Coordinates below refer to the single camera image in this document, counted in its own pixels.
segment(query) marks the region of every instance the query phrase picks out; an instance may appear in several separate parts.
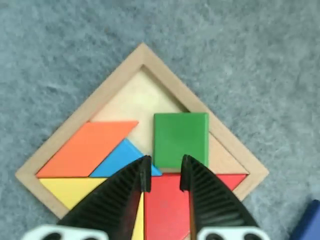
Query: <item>carpet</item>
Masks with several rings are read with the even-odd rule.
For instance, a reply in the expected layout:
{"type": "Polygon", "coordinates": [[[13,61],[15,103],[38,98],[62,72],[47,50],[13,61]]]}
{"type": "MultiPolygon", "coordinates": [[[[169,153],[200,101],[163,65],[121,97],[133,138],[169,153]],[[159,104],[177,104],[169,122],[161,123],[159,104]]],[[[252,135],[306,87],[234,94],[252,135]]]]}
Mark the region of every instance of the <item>carpet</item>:
{"type": "Polygon", "coordinates": [[[55,223],[15,171],[145,42],[270,170],[245,206],[287,240],[320,198],[317,0],[0,0],[0,239],[55,223]]]}

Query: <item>tangram puzzle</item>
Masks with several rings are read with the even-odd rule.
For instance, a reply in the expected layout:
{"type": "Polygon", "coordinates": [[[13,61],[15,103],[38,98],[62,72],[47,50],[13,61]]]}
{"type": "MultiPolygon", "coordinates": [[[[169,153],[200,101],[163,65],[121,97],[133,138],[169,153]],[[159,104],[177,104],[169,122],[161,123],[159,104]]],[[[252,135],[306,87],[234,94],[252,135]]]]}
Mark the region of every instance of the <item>tangram puzzle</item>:
{"type": "Polygon", "coordinates": [[[95,187],[143,155],[153,159],[132,239],[189,238],[189,195],[179,190],[191,155],[244,199],[268,170],[141,44],[17,171],[62,218],[95,187]]]}

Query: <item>wooden frame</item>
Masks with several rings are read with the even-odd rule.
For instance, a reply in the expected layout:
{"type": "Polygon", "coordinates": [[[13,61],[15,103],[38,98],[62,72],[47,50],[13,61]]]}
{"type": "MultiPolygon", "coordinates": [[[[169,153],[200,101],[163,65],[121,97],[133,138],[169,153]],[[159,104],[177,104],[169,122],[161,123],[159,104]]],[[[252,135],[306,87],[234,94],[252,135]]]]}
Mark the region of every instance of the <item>wooden frame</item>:
{"type": "MultiPolygon", "coordinates": [[[[52,134],[52,136],[16,172],[18,180],[59,218],[68,209],[37,179],[35,174],[61,148],[61,146],[97,111],[102,109],[137,73],[144,68],[157,79],[190,112],[209,114],[209,132],[212,141],[218,141],[248,173],[234,190],[243,200],[267,175],[268,170],[230,132],[230,130],[202,103],[199,98],[144,44],[140,44],[91,96],[52,134]]],[[[233,164],[221,162],[224,168],[233,164]]]]}

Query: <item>wooden tray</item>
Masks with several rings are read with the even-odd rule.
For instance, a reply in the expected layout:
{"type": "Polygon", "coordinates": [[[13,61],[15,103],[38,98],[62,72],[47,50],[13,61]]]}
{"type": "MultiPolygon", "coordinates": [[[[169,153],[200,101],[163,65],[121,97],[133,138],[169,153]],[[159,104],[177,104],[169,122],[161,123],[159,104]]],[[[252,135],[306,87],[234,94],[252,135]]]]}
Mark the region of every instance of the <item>wooden tray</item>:
{"type": "Polygon", "coordinates": [[[35,174],[86,122],[137,120],[127,137],[141,152],[153,152],[154,113],[209,114],[209,168],[216,174],[248,174],[234,193],[243,200],[268,170],[144,43],[140,44],[91,96],[16,172],[18,180],[62,218],[68,209],[35,174]]]}

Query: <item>blue triangle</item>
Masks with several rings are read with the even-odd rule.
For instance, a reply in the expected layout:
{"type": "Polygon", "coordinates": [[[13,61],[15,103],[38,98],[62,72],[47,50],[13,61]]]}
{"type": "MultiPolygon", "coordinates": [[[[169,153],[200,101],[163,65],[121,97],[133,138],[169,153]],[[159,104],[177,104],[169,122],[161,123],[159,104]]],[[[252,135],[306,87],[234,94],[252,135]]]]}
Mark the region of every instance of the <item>blue triangle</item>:
{"type": "MultiPolygon", "coordinates": [[[[124,168],[134,160],[144,156],[128,139],[122,140],[118,146],[102,161],[102,163],[91,173],[93,178],[108,178],[120,169],[124,168]]],[[[151,165],[151,175],[161,176],[153,164],[151,165]]]]}

